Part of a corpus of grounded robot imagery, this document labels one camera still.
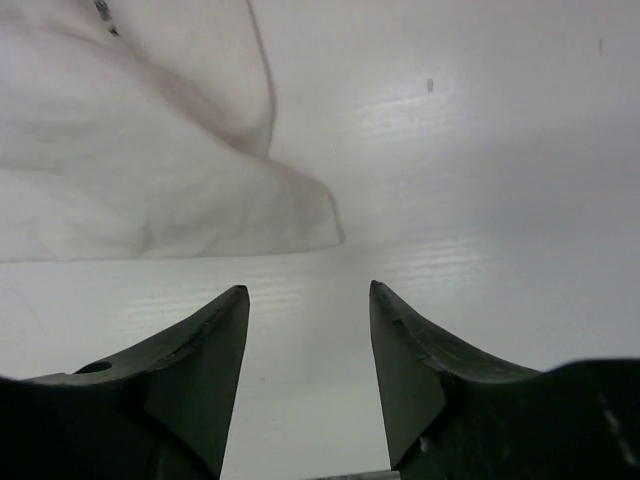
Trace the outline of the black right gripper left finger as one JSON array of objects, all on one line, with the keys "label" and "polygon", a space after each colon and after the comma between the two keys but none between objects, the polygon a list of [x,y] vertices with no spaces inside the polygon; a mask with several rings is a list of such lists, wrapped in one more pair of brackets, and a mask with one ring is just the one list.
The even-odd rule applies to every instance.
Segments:
[{"label": "black right gripper left finger", "polygon": [[5,479],[217,479],[250,300],[235,286],[75,373],[1,382]]}]

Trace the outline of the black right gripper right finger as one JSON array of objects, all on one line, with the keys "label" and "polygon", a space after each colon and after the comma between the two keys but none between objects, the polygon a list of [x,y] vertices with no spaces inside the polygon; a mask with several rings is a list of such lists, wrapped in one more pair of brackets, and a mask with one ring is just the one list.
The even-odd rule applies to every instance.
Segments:
[{"label": "black right gripper right finger", "polygon": [[427,320],[387,285],[369,291],[391,467],[404,479],[635,479],[639,363],[536,371]]}]

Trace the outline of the white and green t-shirt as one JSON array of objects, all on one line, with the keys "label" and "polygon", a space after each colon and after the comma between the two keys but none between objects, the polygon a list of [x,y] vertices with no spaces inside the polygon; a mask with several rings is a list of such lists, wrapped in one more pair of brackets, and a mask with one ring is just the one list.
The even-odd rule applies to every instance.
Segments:
[{"label": "white and green t-shirt", "polygon": [[2,260],[340,244],[329,190],[270,158],[275,114],[247,1],[3,2]]}]

